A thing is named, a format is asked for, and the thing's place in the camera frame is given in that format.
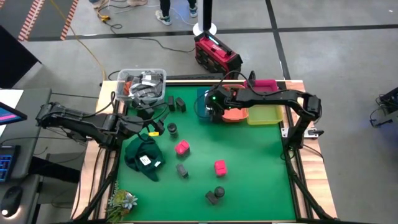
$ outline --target pink cube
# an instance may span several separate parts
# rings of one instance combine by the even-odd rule
[[[178,145],[175,146],[175,152],[179,156],[184,156],[190,150],[189,144],[186,140],[182,140]]]
[[[216,161],[214,163],[214,169],[217,177],[224,176],[227,173],[225,161]]]

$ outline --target striped warning tape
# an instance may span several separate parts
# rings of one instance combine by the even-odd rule
[[[78,2],[79,2],[79,0],[73,0],[73,2],[72,2],[72,6],[70,7],[70,10],[69,10],[69,13],[67,16],[67,20],[65,21],[65,25],[63,25],[63,29],[62,29],[62,33],[61,33],[61,37],[60,37],[61,40],[65,40],[65,38],[68,34],[68,30],[69,30],[70,24],[72,23],[73,15],[75,14]]]
[[[0,9],[2,8],[2,5],[4,4],[6,0],[0,0]]]
[[[42,9],[44,4],[44,0],[34,0],[30,10],[27,14],[24,24],[22,25],[21,31],[18,35],[19,41],[27,40],[33,25],[36,22],[37,16],[39,15],[40,10]]]

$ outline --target red power station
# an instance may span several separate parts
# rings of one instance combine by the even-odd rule
[[[241,56],[233,52],[208,31],[195,37],[196,60],[211,73],[241,71]],[[228,75],[226,79],[238,79],[238,74]]]

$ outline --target green table surface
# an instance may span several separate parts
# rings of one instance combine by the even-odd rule
[[[166,89],[165,99],[169,95],[175,99],[181,97],[187,111],[171,112],[165,120],[165,125],[171,122],[177,125],[177,139],[173,140],[167,129],[163,135],[154,137],[166,160],[157,171],[158,182],[130,169],[124,162],[124,149],[136,137],[123,142],[119,188],[138,198],[138,205],[124,221],[295,220],[287,169],[280,159],[279,126],[200,121],[193,111],[197,89],[198,86]],[[174,150],[183,139],[190,144],[190,155],[185,159],[178,158]],[[228,173],[224,177],[216,177],[217,160],[226,163]],[[184,165],[189,178],[178,175],[177,164]],[[211,205],[205,194],[217,186],[224,187],[225,196],[218,204]]]

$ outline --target keyboard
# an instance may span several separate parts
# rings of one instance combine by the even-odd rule
[[[0,146],[0,182],[6,182],[14,168],[20,146]]]

